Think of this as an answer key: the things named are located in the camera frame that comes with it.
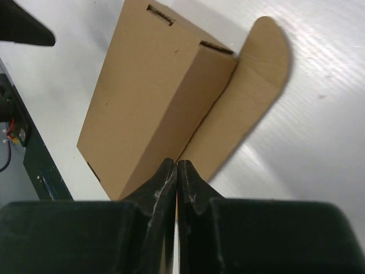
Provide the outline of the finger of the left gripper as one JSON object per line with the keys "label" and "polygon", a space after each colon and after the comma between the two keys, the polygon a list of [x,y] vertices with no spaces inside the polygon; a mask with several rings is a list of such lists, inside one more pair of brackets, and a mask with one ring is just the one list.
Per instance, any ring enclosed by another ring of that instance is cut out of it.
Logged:
{"label": "finger of the left gripper", "polygon": [[1,42],[53,47],[54,33],[15,1],[1,1]]}

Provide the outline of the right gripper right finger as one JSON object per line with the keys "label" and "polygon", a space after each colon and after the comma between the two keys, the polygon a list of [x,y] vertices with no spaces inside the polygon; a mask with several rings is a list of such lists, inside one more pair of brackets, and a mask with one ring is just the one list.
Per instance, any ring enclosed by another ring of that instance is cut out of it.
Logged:
{"label": "right gripper right finger", "polygon": [[363,273],[345,214],[325,202],[228,199],[177,165],[181,273]]}

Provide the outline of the cardboard box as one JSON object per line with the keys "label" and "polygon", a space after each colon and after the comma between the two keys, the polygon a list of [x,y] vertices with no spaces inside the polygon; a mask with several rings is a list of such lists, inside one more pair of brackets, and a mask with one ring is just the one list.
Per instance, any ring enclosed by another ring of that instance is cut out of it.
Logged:
{"label": "cardboard box", "polygon": [[157,1],[125,1],[77,147],[111,200],[140,187],[165,158],[211,179],[281,95],[290,68],[274,19],[241,52]]}

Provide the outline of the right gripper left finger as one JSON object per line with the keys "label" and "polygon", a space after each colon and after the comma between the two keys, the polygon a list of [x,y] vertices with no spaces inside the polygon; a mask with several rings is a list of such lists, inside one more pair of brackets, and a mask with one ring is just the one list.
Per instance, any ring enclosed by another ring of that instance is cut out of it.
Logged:
{"label": "right gripper left finger", "polygon": [[2,273],[172,273],[176,165],[116,202],[13,202],[1,209]]}

